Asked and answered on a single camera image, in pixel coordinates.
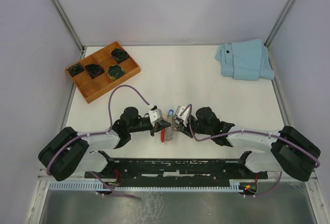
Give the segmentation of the metal key holder red handle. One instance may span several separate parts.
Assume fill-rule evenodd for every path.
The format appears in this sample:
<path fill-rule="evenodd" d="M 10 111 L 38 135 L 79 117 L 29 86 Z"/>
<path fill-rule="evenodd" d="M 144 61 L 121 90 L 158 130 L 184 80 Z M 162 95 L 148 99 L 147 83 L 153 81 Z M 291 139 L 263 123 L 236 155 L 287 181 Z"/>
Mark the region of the metal key holder red handle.
<path fill-rule="evenodd" d="M 175 121 L 172 121 L 171 124 L 165 121 L 162 122 L 161 134 L 160 134 L 161 143 L 171 141 L 177 132 L 178 132 L 178 125 Z"/>

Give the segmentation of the blue key tag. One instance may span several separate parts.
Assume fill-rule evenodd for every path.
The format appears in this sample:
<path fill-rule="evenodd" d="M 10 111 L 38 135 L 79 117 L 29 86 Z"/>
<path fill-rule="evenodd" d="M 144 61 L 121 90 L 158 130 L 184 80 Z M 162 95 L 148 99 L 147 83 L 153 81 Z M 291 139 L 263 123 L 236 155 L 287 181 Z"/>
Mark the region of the blue key tag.
<path fill-rule="evenodd" d="M 174 115 L 174 110 L 170 109 L 168 112 L 168 116 L 173 116 Z"/>

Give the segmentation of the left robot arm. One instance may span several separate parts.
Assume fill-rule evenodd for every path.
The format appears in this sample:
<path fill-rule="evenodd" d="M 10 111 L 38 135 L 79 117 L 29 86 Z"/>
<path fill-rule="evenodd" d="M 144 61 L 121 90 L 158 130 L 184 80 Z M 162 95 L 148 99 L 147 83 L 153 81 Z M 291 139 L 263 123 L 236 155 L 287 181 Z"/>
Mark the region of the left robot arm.
<path fill-rule="evenodd" d="M 108 130 L 86 133 L 65 127 L 41 150 L 38 160 L 47 175 L 59 182 L 77 172 L 92 171 L 107 178 L 113 174 L 114 165 L 105 149 L 125 146 L 131 133 L 149 131 L 154 136 L 170 126 L 156 106 L 143 117 L 135 107 L 127 107 Z"/>

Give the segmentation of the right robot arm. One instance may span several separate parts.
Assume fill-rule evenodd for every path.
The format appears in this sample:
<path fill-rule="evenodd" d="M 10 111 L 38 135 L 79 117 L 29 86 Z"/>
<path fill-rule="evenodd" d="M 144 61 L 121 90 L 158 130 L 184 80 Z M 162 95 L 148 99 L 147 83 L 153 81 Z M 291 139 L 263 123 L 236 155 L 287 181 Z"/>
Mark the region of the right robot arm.
<path fill-rule="evenodd" d="M 285 172 L 292 178 L 307 182 L 314 169 L 320 167 L 320 149 L 291 126 L 281 130 L 245 129 L 221 121 L 210 107 L 198 109 L 179 106 L 174 123 L 177 131 L 198 142 L 212 140 L 219 146 L 246 148 L 237 164 L 237 173 L 249 178 L 259 172 Z"/>

